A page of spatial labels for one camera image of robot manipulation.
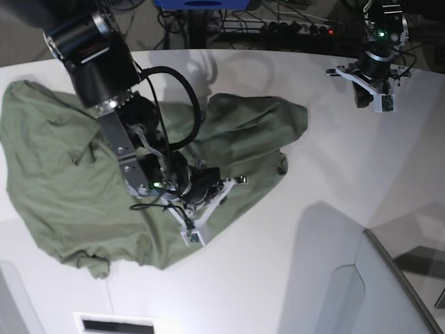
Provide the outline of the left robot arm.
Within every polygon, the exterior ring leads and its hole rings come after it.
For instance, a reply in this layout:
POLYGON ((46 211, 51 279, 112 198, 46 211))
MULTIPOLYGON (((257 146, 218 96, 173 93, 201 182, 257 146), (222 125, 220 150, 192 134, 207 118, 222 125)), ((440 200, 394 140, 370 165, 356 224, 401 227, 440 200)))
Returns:
POLYGON ((411 76, 411 67, 392 67, 403 56, 409 40, 407 20, 400 1, 368 1, 362 9, 366 43, 354 63, 326 71, 353 84, 359 109, 373 105, 378 113, 396 111, 396 96, 389 81, 411 76))

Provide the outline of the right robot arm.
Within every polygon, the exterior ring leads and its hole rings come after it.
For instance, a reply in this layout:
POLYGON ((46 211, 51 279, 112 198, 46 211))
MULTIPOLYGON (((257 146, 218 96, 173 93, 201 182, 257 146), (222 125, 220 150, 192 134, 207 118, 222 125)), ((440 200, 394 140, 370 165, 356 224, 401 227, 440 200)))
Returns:
POLYGON ((223 178, 218 168, 191 166, 181 154, 202 124, 197 96, 178 71, 137 66, 111 5, 105 1, 2 1, 1 8, 42 31, 81 103, 97 109, 97 120, 131 195, 162 201, 183 231, 194 235, 236 185, 247 183, 243 176, 223 178), (191 100, 193 126, 179 142, 169 141, 158 100, 135 90, 153 74, 174 77, 191 100))

